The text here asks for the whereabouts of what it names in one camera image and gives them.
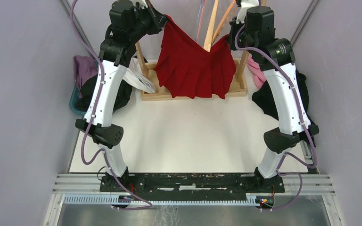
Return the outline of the red skirt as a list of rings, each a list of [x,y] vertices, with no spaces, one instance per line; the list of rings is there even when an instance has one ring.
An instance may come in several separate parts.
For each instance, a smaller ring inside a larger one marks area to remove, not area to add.
[[[168,18],[161,52],[154,68],[159,85],[172,97],[225,99],[236,72],[228,36],[221,37],[206,51]]]

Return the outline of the wooden hanger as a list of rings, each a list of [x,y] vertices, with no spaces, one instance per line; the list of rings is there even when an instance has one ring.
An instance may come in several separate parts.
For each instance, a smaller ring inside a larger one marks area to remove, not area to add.
[[[218,4],[219,4],[219,1],[215,0],[213,10],[212,10],[212,13],[210,16],[209,24],[208,24],[208,29],[206,32],[205,42],[203,44],[203,49],[207,52],[210,52],[211,46],[212,46],[212,38],[213,38],[213,34],[214,34],[214,24],[215,24],[215,18],[216,18],[216,14],[217,14]]]

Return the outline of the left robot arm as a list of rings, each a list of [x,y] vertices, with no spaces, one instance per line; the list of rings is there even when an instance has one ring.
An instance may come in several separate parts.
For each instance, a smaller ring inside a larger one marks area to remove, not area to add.
[[[145,35],[160,33],[168,17],[158,12],[149,0],[116,0],[109,11],[111,23],[100,45],[99,54],[93,54],[99,65],[97,81],[90,106],[83,119],[75,126],[84,132],[83,140],[91,137],[103,153],[111,185],[125,191],[130,180],[124,173],[128,168],[123,160],[120,142],[123,128],[112,123],[113,108],[121,82],[137,42]]]

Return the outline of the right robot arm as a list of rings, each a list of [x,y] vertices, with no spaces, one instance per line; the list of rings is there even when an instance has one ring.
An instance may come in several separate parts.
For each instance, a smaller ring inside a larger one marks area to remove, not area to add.
[[[290,150],[301,141],[307,141],[313,151],[314,169],[317,154],[313,136],[319,127],[312,124],[304,109],[296,77],[295,55],[288,39],[277,38],[274,27],[275,14],[259,0],[238,0],[238,15],[230,21],[229,45],[231,50],[248,51],[259,64],[271,89],[277,109],[279,126],[264,133],[264,157],[255,169],[254,188],[266,192],[272,179],[290,155]]]

